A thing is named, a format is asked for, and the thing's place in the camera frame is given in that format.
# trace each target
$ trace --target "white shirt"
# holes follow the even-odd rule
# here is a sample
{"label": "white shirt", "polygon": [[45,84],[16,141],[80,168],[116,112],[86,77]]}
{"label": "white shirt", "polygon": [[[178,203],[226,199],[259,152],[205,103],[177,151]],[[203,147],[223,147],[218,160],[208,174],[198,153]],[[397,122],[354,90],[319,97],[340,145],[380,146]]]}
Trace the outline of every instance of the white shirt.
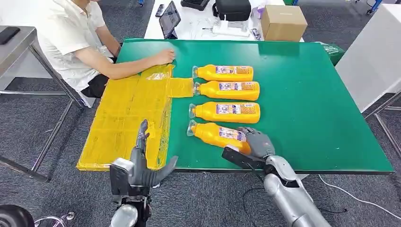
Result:
{"label": "white shirt", "polygon": [[39,45],[62,78],[81,91],[100,73],[73,52],[91,46],[104,56],[113,57],[96,34],[96,29],[105,25],[102,11],[93,1],[86,7],[87,14],[71,0],[46,0],[43,7],[36,26]]}

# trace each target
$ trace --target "yellow packaging bag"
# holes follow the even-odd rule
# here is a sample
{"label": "yellow packaging bag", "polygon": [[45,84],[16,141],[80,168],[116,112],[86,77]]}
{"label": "yellow packaging bag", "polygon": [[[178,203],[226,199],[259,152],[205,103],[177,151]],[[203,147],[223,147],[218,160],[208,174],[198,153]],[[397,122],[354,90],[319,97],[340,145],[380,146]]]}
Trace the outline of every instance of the yellow packaging bag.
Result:
{"label": "yellow packaging bag", "polygon": [[78,160],[79,170],[108,171],[118,157],[129,159],[140,123],[148,120],[148,167],[166,163],[171,99],[168,79],[173,65],[155,66],[120,80],[109,80]]}
{"label": "yellow packaging bag", "polygon": [[192,78],[169,78],[167,82],[167,93],[171,98],[184,98],[193,96]]}

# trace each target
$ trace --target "orange bottle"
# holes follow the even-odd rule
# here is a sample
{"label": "orange bottle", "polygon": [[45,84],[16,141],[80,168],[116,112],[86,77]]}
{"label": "orange bottle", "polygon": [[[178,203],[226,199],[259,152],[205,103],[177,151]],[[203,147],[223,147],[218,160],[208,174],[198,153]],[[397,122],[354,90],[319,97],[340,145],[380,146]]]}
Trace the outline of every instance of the orange bottle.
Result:
{"label": "orange bottle", "polygon": [[252,81],[253,68],[251,66],[206,65],[192,68],[193,78],[217,81]]}
{"label": "orange bottle", "polygon": [[196,136],[203,142],[214,146],[223,148],[227,145],[233,145],[243,154],[249,155],[251,153],[251,148],[246,142],[246,136],[243,132],[221,127],[215,123],[200,124],[190,120],[187,135]]}
{"label": "orange bottle", "polygon": [[210,98],[225,98],[255,101],[259,97],[258,82],[218,82],[209,81],[206,84],[195,83],[195,95],[204,95]]}
{"label": "orange bottle", "polygon": [[215,103],[189,105],[189,117],[200,117],[206,121],[257,123],[261,117],[261,108],[257,103]]}

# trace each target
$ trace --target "black pants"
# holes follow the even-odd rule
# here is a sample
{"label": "black pants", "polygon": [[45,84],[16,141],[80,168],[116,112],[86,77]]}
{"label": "black pants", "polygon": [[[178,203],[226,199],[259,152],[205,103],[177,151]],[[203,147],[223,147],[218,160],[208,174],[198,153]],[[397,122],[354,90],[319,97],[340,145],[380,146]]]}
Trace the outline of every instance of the black pants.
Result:
{"label": "black pants", "polygon": [[109,78],[103,74],[95,76],[91,81],[88,82],[89,86],[83,89],[81,92],[89,98],[101,98],[105,91],[106,84]]}

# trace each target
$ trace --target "bottle cap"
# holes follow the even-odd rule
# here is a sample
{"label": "bottle cap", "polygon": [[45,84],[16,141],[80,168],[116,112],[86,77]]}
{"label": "bottle cap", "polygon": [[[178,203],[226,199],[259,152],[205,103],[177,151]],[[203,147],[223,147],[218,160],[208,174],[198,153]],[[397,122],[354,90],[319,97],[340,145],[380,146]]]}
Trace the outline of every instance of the bottle cap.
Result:
{"label": "bottle cap", "polygon": [[196,82],[196,83],[193,85],[193,93],[194,93],[196,96],[198,96],[198,95],[201,94],[201,92],[199,91],[199,86],[201,86],[201,84],[198,83],[198,82]]}
{"label": "bottle cap", "polygon": [[197,123],[194,120],[190,120],[187,129],[187,136],[193,136],[196,131]]}
{"label": "bottle cap", "polygon": [[198,77],[198,67],[193,66],[192,67],[192,78],[197,78]]}
{"label": "bottle cap", "polygon": [[196,117],[196,106],[194,104],[189,104],[189,118]]}

